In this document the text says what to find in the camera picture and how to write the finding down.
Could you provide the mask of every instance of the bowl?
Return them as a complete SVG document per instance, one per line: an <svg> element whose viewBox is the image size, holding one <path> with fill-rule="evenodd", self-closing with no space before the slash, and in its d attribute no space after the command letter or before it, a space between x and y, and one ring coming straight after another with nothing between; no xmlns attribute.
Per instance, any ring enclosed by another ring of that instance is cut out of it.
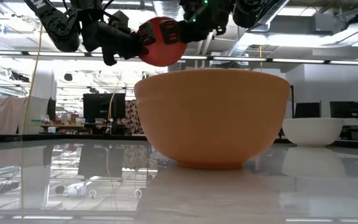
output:
<svg viewBox="0 0 358 224"><path fill-rule="evenodd" d="M135 85L142 129L179 166L239 169L268 149L283 123L290 86L247 70L185 70Z"/></svg>
<svg viewBox="0 0 358 224"><path fill-rule="evenodd" d="M321 147L339 138L344 122L338 118L285 119L285 137L298 146Z"/></svg>

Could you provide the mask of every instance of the glossy tabletop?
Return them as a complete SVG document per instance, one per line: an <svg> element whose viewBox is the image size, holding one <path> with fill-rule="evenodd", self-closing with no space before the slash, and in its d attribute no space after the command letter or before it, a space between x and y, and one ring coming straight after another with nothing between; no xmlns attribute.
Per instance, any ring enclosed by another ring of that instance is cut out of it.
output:
<svg viewBox="0 0 358 224"><path fill-rule="evenodd" d="M0 223L358 223L358 149L277 144L218 171L145 141L0 143Z"/></svg>

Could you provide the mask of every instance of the computer monitor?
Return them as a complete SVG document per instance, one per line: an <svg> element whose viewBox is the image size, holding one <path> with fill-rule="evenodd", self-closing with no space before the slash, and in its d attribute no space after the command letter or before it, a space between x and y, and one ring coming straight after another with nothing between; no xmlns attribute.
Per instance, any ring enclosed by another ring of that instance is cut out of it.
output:
<svg viewBox="0 0 358 224"><path fill-rule="evenodd" d="M329 102L332 118L358 118L357 101Z"/></svg>
<svg viewBox="0 0 358 224"><path fill-rule="evenodd" d="M97 94L84 94L84 118L108 118L109 105L112 93L97 93ZM114 94L113 102L111 103L111 117L112 118L125 118L125 93Z"/></svg>
<svg viewBox="0 0 358 224"><path fill-rule="evenodd" d="M297 103L295 108L295 118L320 118L320 103Z"/></svg>

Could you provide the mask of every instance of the white bowl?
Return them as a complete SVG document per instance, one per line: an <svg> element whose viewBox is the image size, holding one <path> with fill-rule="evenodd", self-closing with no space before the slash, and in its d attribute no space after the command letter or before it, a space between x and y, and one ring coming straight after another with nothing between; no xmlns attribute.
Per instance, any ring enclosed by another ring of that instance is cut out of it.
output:
<svg viewBox="0 0 358 224"><path fill-rule="evenodd" d="M339 138L344 122L338 118L285 119L285 137L298 146L327 146Z"/></svg>

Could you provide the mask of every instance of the red ball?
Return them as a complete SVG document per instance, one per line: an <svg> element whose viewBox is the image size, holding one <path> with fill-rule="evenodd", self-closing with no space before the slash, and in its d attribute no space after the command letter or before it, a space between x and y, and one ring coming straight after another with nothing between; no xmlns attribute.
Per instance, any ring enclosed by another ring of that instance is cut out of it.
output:
<svg viewBox="0 0 358 224"><path fill-rule="evenodd" d="M187 44L180 42L180 37L178 35L173 35L172 37L173 39L178 39L178 42L174 44L166 44L164 42L160 28L160 23L162 21L175 22L174 19L169 17L155 17L144 23L145 25L146 23L150 22L155 42L150 45L145 44L145 47L147 50L149 50L149 53L139 56L140 59L142 59L142 61L146 62L147 64L158 67L165 67L174 64L181 58L187 48Z"/></svg>

